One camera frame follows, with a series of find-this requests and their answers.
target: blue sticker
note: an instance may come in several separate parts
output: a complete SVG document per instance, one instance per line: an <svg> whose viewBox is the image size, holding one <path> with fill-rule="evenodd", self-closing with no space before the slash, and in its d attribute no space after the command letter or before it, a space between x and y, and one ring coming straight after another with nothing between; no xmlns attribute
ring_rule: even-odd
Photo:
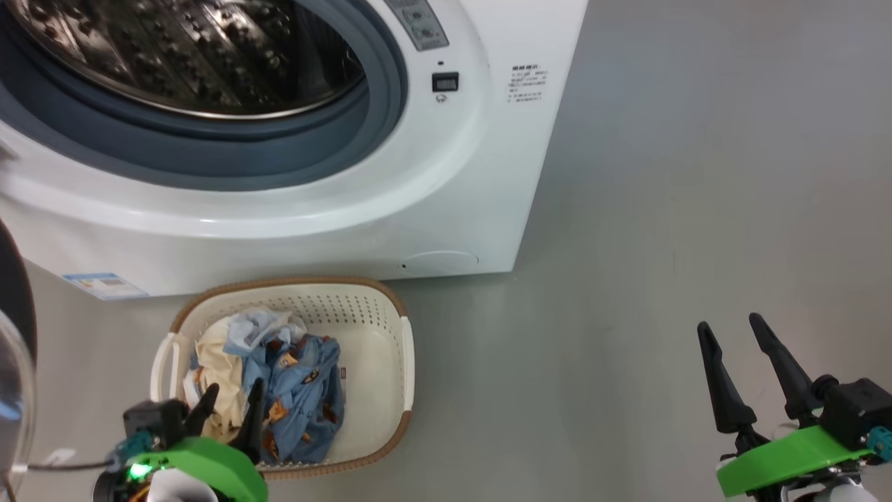
<svg viewBox="0 0 892 502"><path fill-rule="evenodd" d="M62 277L101 300L123 300L149 296L145 291L114 273L72 273Z"/></svg>

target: clothing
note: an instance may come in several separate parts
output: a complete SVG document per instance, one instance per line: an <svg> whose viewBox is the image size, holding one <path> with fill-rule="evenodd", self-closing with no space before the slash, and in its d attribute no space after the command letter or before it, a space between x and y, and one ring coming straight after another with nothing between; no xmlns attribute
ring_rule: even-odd
<svg viewBox="0 0 892 502"><path fill-rule="evenodd" d="M242 392L242 358L224 352L232 320L230 316L213 323L195 343L198 368L187 375L197 381L202 395L211 384L219 385L214 413L204 423L202 435L222 443L228 443L238 434L247 400Z"/></svg>
<svg viewBox="0 0 892 502"><path fill-rule="evenodd" d="M268 463L321 462L343 425L343 393L337 340L306 335L283 347L268 382Z"/></svg>
<svg viewBox="0 0 892 502"><path fill-rule="evenodd" d="M244 392L265 381L267 425L261 457L268 464L318 463L343 424L337 340L306 334L289 313L234 316L225 351L243 359Z"/></svg>

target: stainless steel drum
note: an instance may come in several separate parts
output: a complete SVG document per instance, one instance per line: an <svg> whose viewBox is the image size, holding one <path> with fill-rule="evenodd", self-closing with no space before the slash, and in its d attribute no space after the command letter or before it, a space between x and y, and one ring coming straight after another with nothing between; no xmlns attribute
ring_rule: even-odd
<svg viewBox="0 0 892 502"><path fill-rule="evenodd" d="M262 120L365 78L344 39L292 0L6 0L33 40L102 88L169 112Z"/></svg>

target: green led light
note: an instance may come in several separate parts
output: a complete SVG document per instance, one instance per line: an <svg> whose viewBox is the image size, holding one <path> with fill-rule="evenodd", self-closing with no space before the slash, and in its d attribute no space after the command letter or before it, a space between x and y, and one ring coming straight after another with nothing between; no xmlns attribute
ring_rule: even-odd
<svg viewBox="0 0 892 502"><path fill-rule="evenodd" d="M141 480L152 471L152 467L146 464L133 464L130 466L128 474L131 479Z"/></svg>

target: control panel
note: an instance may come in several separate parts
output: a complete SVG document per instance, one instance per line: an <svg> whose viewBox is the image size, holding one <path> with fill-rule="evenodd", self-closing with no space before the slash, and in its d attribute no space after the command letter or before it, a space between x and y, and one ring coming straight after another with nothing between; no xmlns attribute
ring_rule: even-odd
<svg viewBox="0 0 892 502"><path fill-rule="evenodd" d="M385 0L419 51L449 45L440 20L426 0Z"/></svg>

